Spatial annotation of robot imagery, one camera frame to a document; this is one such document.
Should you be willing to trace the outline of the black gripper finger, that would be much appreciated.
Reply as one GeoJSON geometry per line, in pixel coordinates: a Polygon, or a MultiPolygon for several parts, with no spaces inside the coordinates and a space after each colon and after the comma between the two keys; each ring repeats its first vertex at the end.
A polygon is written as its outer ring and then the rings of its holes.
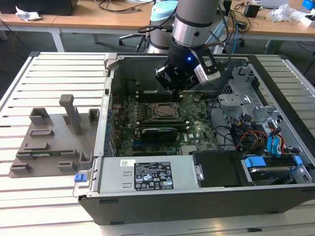
{"type": "Polygon", "coordinates": [[[165,66],[155,69],[155,78],[160,85],[169,93],[171,100],[177,99],[177,84],[167,74],[165,66]]]}
{"type": "Polygon", "coordinates": [[[190,90],[199,83],[195,74],[181,73],[177,76],[176,100],[180,101],[182,92],[190,90]]]}

